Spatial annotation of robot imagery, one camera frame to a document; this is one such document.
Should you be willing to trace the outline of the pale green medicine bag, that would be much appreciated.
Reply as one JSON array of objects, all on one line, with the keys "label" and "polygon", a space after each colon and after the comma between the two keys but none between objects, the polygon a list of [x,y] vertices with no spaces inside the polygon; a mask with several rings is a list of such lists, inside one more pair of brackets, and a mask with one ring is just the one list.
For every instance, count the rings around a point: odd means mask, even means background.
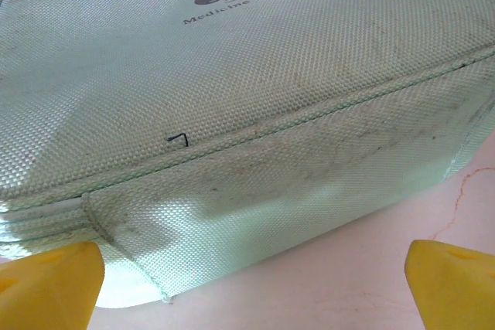
[{"label": "pale green medicine bag", "polygon": [[168,301],[463,168],[495,0],[0,0],[0,257]]}]

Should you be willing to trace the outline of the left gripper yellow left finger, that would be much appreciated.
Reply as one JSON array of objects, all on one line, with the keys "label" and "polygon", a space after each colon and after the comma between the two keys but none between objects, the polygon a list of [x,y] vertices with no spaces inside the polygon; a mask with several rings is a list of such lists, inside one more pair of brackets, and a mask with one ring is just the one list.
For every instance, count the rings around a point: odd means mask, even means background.
[{"label": "left gripper yellow left finger", "polygon": [[92,242],[0,264],[0,330],[87,330],[103,280]]}]

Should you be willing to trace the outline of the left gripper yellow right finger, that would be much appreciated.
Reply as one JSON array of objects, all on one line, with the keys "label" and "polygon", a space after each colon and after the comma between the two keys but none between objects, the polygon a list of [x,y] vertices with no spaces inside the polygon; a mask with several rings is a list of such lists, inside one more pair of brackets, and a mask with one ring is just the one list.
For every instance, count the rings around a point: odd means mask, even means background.
[{"label": "left gripper yellow right finger", "polygon": [[495,256],[415,240],[405,276],[425,330],[495,330]]}]

